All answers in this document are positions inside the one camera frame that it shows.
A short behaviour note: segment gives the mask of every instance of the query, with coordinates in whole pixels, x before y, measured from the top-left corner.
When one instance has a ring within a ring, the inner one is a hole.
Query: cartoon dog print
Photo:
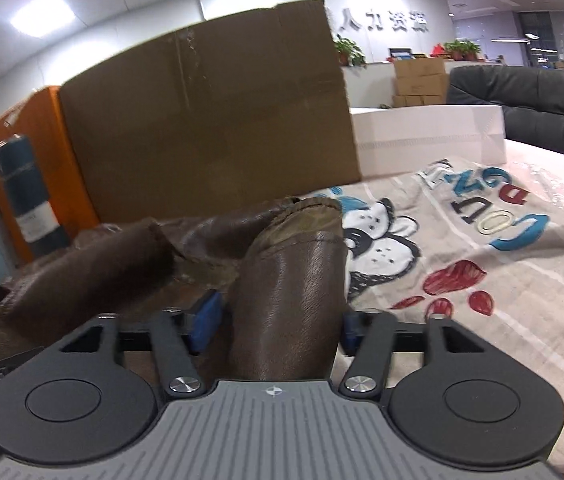
[[[421,256],[408,237],[419,225],[408,216],[395,216],[388,198],[365,209],[347,212],[343,218],[348,246],[346,290],[348,301],[370,286],[382,285],[405,276]]]

